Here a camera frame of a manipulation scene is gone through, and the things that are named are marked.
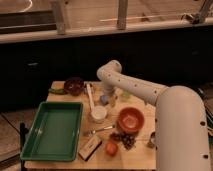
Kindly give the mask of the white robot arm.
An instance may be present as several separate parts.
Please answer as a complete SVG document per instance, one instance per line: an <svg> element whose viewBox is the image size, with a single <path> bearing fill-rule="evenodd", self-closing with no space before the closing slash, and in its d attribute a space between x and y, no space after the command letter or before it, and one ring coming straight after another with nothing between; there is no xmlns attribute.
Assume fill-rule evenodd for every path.
<svg viewBox="0 0 213 171"><path fill-rule="evenodd" d="M97 70L107 95L114 87L155 106L156 171L211 171L204 102L191 88L166 86L121 73L111 60Z"/></svg>

